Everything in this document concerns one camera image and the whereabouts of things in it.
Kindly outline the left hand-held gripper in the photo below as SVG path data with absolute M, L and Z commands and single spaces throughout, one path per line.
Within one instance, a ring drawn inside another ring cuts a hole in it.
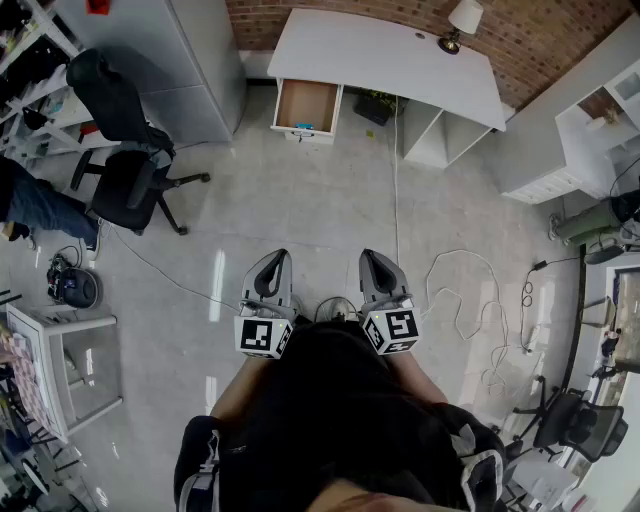
M 292 259 L 286 249 L 273 251 L 246 273 L 244 299 L 290 300 Z M 235 348 L 249 357 L 280 359 L 294 330 L 299 313 L 296 300 L 291 306 L 243 300 L 234 317 Z

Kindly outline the white drawer with wooden inside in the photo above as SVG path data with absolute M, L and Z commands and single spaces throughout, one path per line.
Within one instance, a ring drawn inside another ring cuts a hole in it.
M 271 129 L 290 141 L 332 145 L 343 86 L 278 78 L 277 87 L 278 96 Z M 314 130 L 296 129 L 295 123 L 312 124 Z

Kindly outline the person's right forearm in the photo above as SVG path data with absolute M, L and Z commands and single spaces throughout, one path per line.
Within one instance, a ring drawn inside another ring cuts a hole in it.
M 385 359 L 399 384 L 421 402 L 425 404 L 448 402 L 445 394 L 422 370 L 410 351 L 387 355 Z

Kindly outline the person's left forearm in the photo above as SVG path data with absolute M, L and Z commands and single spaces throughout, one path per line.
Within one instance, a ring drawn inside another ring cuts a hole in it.
M 273 363 L 273 359 L 247 357 L 212 407 L 210 415 L 224 423 L 240 421 Z

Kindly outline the black box with plant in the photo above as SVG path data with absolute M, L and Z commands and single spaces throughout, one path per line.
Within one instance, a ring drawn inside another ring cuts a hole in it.
M 404 113 L 408 99 L 375 90 L 360 90 L 353 111 L 361 117 L 384 127 L 395 116 Z

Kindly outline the black round device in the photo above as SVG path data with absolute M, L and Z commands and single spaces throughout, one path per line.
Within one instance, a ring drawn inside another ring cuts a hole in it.
M 99 280 L 81 263 L 81 252 L 73 245 L 61 248 L 51 258 L 46 273 L 47 294 L 57 305 L 91 309 L 99 303 Z

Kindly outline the green cylinder tank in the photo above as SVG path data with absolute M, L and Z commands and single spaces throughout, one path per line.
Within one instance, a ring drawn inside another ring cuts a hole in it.
M 603 232 L 618 231 L 620 225 L 610 201 L 603 201 L 565 220 L 552 214 L 548 237 L 551 241 L 561 240 L 565 245 L 580 246 Z

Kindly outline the white desk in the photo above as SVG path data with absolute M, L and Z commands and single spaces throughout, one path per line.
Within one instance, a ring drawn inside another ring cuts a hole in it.
M 444 169 L 505 128 L 486 56 L 469 48 L 449 55 L 433 34 L 370 17 L 292 10 L 268 73 L 407 98 L 402 156 L 412 163 Z

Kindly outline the cluttered work table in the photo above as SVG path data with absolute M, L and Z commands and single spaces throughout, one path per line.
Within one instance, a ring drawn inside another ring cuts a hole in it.
M 600 335 L 590 378 L 590 401 L 620 405 L 630 376 L 640 378 L 640 267 L 616 269 L 612 276 L 610 324 Z

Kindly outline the small white table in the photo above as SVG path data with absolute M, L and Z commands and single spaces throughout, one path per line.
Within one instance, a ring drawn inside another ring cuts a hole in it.
M 47 306 L 24 310 L 12 305 L 8 305 L 6 309 L 10 332 L 26 339 L 26 350 L 35 367 L 40 393 L 57 434 L 54 438 L 64 444 L 69 442 L 70 436 L 124 402 L 124 399 L 118 396 L 95 406 L 82 417 L 76 414 L 72 392 L 88 386 L 89 380 L 84 377 L 74 381 L 69 379 L 63 337 L 110 327 L 117 323 L 117 319 L 108 315 L 96 319 L 56 323 L 50 316 L 52 313 L 71 309 L 70 306 Z

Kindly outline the black mesh office chair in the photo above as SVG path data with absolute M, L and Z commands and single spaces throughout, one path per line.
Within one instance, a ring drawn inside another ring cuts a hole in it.
M 554 446 L 571 448 L 588 462 L 614 455 L 628 432 L 621 406 L 592 404 L 585 393 L 574 389 L 562 391 L 552 387 L 549 398 L 541 393 L 539 405 L 531 409 L 514 408 L 516 415 L 532 417 L 521 434 L 513 436 L 515 442 L 536 428 L 532 446 L 551 452 Z

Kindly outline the white papers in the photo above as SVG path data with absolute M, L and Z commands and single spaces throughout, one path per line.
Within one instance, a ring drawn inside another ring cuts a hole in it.
M 566 467 L 571 451 L 531 449 L 507 465 L 506 486 L 520 504 L 533 512 L 552 512 L 560 507 L 579 483 L 579 478 Z

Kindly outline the small vase with plant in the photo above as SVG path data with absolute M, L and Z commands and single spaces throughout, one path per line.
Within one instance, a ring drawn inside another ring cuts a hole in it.
M 586 123 L 586 129 L 590 132 L 600 130 L 604 127 L 614 126 L 619 122 L 619 112 L 614 106 L 604 108 L 599 116 L 594 116 Z

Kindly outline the white shelf rack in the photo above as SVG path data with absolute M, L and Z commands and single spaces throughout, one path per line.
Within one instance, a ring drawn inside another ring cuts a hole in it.
M 0 0 L 0 155 L 26 165 L 114 145 L 67 84 L 83 45 L 56 0 Z

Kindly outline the table lamp with white shade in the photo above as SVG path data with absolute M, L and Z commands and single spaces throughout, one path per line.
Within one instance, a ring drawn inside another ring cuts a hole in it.
M 457 55 L 461 48 L 461 34 L 474 35 L 483 13 L 484 8 L 477 0 L 460 0 L 448 17 L 451 30 L 438 39 L 439 48 L 447 54 Z

